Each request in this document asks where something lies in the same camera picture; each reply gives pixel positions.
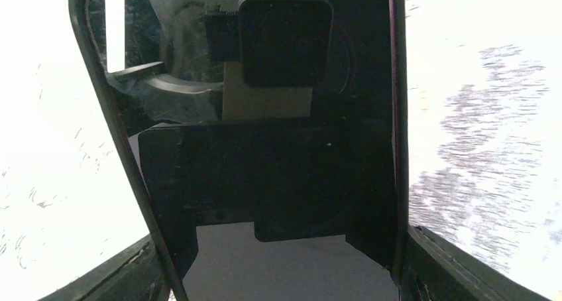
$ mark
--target gray surface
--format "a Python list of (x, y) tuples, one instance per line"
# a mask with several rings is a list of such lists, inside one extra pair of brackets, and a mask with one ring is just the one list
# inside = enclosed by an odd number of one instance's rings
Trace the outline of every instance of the gray surface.
[(397, 300), (390, 273), (343, 236), (260, 243), (253, 225), (197, 229), (199, 255), (184, 280), (193, 300)]

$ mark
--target black frame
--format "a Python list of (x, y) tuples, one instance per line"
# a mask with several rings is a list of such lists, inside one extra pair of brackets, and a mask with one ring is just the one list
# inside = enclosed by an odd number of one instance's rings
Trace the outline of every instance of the black frame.
[(547, 301), (425, 227), (408, 228), (403, 301)]
[[(128, 136), (124, 134), (122, 122), (118, 120), (116, 101), (107, 90), (109, 84), (102, 81), (105, 79), (103, 66), (95, 63), (98, 61), (95, 49), (82, 41), (90, 37), (87, 27), (80, 23), (85, 19), (78, 19), (85, 17), (84, 3), (84, 0), (69, 0), (72, 26), (117, 152), (153, 241), (145, 237), (110, 261), (42, 300), (98, 300), (108, 296), (105, 293), (130, 293), (120, 287), (126, 286), (131, 278), (148, 278), (150, 280), (147, 282), (160, 282), (162, 289), (159, 298), (162, 299), (150, 300), (164, 300), (166, 282), (172, 287), (178, 300), (187, 300), (181, 278), (176, 274), (178, 269), (172, 262), (149, 204)], [(494, 271), (430, 230), (408, 225), (408, 86), (404, 7), (404, 0), (390, 0), (394, 173), (398, 216), (401, 217), (398, 221), (394, 262), (390, 269), (392, 279), (403, 300), (547, 300)], [(139, 261), (131, 263), (134, 258)], [(134, 300), (136, 294), (132, 294), (131, 298)]]
[[(154, 246), (156, 247), (160, 257), (160, 262), (162, 263), (162, 268), (164, 269), (166, 278), (174, 290), (176, 299), (180, 301), (188, 300), (182, 280), (176, 275), (174, 263), (168, 253), (166, 242), (162, 237), (154, 217), (154, 212), (149, 204), (150, 200), (142, 182), (141, 172), (139, 171), (137, 162), (129, 146), (128, 136), (124, 134), (126, 130), (123, 123), (119, 120), (116, 101), (110, 94), (109, 84), (107, 81), (101, 81), (102, 79), (105, 79), (105, 70), (101, 63), (95, 63), (99, 61), (99, 57), (97, 56), (95, 48), (91, 45), (93, 39), (91, 39), (91, 36), (87, 31), (87, 26), (83, 24), (83, 22), (86, 21), (86, 10), (84, 6), (85, 0), (68, 0), (70, 21), (78, 41), (78, 47), (80, 48), (80, 52), (84, 58), (88, 74), (90, 74), (95, 94), (99, 101), (105, 121), (107, 122), (113, 142), (115, 143), (115, 148), (119, 154), (121, 162), (123, 163), (125, 174), (127, 175), (129, 184), (131, 185), (133, 193), (137, 198), (137, 203), (139, 204), (142, 216), (146, 221), (146, 226), (152, 235), (152, 240), (154, 241)], [(84, 39), (88, 39), (91, 42), (88, 44), (83, 41)]]
[[(398, 236), (396, 238), (396, 248), (392, 262), (392, 278), (395, 283), (400, 281), (400, 269), (402, 268), (402, 260), (404, 255), (404, 243), (406, 241), (406, 229), (408, 226), (408, 146), (407, 146), (407, 85), (406, 85), (406, 36), (405, 36), (405, 16), (404, 16), (404, 0), (390, 0), (390, 19), (391, 19), (391, 55), (392, 55), (392, 97), (393, 97), (393, 147), (395, 162), (395, 179), (400, 181), (398, 187), (398, 214), (402, 217), (396, 221), (399, 224)], [(178, 300), (187, 300), (187, 294), (182, 284), (181, 274), (185, 272), (194, 261), (197, 247), (190, 244), (185, 247), (190, 252), (181, 258), (181, 267), (174, 264), (174, 257), (170, 251), (179, 251), (179, 249), (170, 249), (161, 233), (155, 218), (154, 210), (150, 205), (148, 191), (142, 175), (137, 166), (137, 162), (133, 156), (133, 152), (129, 146), (128, 136), (124, 134), (125, 128), (122, 121), (119, 120), (117, 102), (110, 94), (110, 87), (105, 79), (106, 74), (104, 67), (99, 62), (99, 57), (95, 48), (91, 45), (93, 39), (87, 30), (84, 22), (86, 19), (85, 0), (69, 0), (70, 18), (75, 32), (78, 46), (84, 57), (86, 68), (90, 74), (92, 84), (94, 86), (97, 98), (100, 102), (102, 112), (108, 124), (110, 133), (115, 142), (117, 152), (123, 163), (127, 178), (133, 189), (133, 193), (137, 198), (140, 210), (144, 220), (148, 226), (155, 247), (160, 255), (162, 266), (170, 281), (176, 298)], [(347, 241), (360, 251), (367, 254), (370, 258), (375, 259), (375, 251), (372, 249), (373, 242), (364, 238), (366, 233), (358, 236), (348, 236)]]

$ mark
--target black plastic housing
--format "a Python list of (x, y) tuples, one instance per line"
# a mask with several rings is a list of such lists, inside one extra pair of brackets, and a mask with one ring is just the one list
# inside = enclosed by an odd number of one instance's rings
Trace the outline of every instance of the black plastic housing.
[(244, 81), (314, 87), (324, 77), (333, 8), (327, 0), (239, 0)]

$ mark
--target curved black edge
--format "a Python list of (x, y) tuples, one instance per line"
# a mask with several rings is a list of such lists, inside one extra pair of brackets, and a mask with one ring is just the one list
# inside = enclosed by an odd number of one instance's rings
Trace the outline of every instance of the curved black edge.
[[(414, 291), (417, 276), (438, 300), (546, 301), (424, 227), (409, 227), (402, 292)], [(419, 300), (405, 295), (405, 300)]]
[(170, 286), (147, 235), (40, 301), (165, 301), (169, 296)]
[(148, 230), (152, 235), (152, 240), (154, 241), (158, 256), (160, 257), (166, 278), (174, 290), (176, 299), (179, 301), (188, 301), (188, 295), (182, 284), (182, 280), (177, 275), (174, 263), (156, 222), (154, 212), (150, 207), (148, 191), (144, 187), (142, 175), (129, 146), (125, 128), (118, 118), (119, 112), (109, 90), (109, 84), (105, 78), (105, 70), (98, 60), (97, 52), (95, 51), (92, 43), (93, 40), (87, 32), (87, 26), (85, 25), (85, 1), (86, 0), (68, 0), (70, 21), (78, 42), (78, 47), (80, 48), (80, 52), (84, 58), (84, 63), (98, 98), (103, 116), (107, 122), (109, 132), (111, 133), (115, 143), (115, 148), (117, 149), (119, 158), (123, 163), (123, 168), (125, 169), (125, 173), (127, 174), (127, 178), (129, 179), (129, 183), (133, 193), (135, 194), (139, 208), (144, 220), (146, 221)]
[(547, 301), (548, 299), (538, 293), (518, 284), (498, 271), (490, 268), (482, 261), (464, 252), (454, 244), (448, 242), (441, 236), (432, 232), (426, 227), (412, 228), (419, 237), (425, 237), (432, 244), (445, 251), (451, 262), (460, 264), (466, 271), (479, 279), (476, 284), (477, 289), (484, 290), (489, 288), (494, 291), (502, 300), (527, 300), (527, 301)]
[(405, 0), (390, 0), (390, 41), (392, 45), (392, 115), (394, 169), (398, 196), (398, 234), (394, 262), (390, 271), (396, 286), (400, 286), (402, 265), (408, 238), (408, 71), (406, 63)]

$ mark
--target snowy ground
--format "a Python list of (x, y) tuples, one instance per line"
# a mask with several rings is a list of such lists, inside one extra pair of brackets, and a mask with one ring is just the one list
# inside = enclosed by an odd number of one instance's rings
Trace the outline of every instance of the snowy ground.
[[(562, 137), (553, 131), (562, 117), (557, 0), (415, 2), (419, 8), (408, 18), (409, 84), (423, 88), (427, 97), (411, 100), (412, 180), (422, 170), (444, 165), (436, 155), (437, 146), (450, 139), (439, 127), (449, 112), (442, 105), (461, 85), (485, 81), (478, 51), (517, 44), (547, 67), (543, 77), (552, 88), (525, 133), (540, 136), (543, 144), (533, 208), (522, 217), (540, 223), (561, 195), (551, 183), (562, 179), (556, 175), (562, 172)], [(12, 33), (0, 35), (5, 44), (0, 293), (3, 300), (36, 300), (134, 243), (147, 229), (78, 51), (67, 0), (3, 0), (0, 9), (4, 26), (13, 26)], [(473, 235), (465, 229), (457, 244), (470, 252)], [(562, 289), (561, 248), (552, 246), (540, 227), (518, 241), (508, 275), (554, 299)], [(549, 258), (542, 262), (545, 255)]]

